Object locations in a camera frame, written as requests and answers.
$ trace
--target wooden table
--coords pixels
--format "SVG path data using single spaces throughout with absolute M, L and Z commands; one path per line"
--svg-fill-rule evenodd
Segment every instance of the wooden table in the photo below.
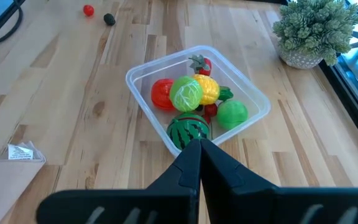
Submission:
M 85 18 L 84 4 L 95 7 Z M 221 147 L 277 185 L 358 186 L 358 130 L 319 68 L 280 61 L 278 5 L 230 0 L 35 1 L 0 44 L 0 152 L 31 140 L 47 158 L 4 223 L 30 223 L 63 189 L 143 188 L 173 161 L 124 82 L 128 69 L 194 45 L 217 48 L 271 112 Z M 103 15 L 115 15 L 108 27 Z M 0 31 L 5 33 L 15 15 Z M 200 205 L 200 223 L 208 221 Z

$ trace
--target paper label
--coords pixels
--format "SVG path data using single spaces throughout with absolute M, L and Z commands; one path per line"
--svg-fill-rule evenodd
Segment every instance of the paper label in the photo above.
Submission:
M 33 150 L 11 144 L 8 147 L 8 159 L 33 159 Z

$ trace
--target clear plastic bin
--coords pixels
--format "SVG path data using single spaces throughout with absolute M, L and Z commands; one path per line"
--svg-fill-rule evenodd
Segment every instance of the clear plastic bin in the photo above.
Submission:
M 248 119 L 231 130 L 222 129 L 216 122 L 216 118 L 211 118 L 210 140 L 213 143 L 216 145 L 223 143 L 263 118 L 270 111 L 270 102 L 267 97 L 212 47 L 199 45 L 134 67 L 127 72 L 127 85 L 168 150 L 175 157 L 181 150 L 172 143 L 166 130 L 172 118 L 180 112 L 166 112 L 154 107 L 150 96 L 151 87 L 161 78 L 177 79 L 184 75 L 193 76 L 194 71 L 190 68 L 192 61 L 189 58 L 200 54 L 210 59 L 212 63 L 211 78 L 215 79 L 220 86 L 228 86 L 234 94 L 233 99 L 243 102 L 249 112 Z

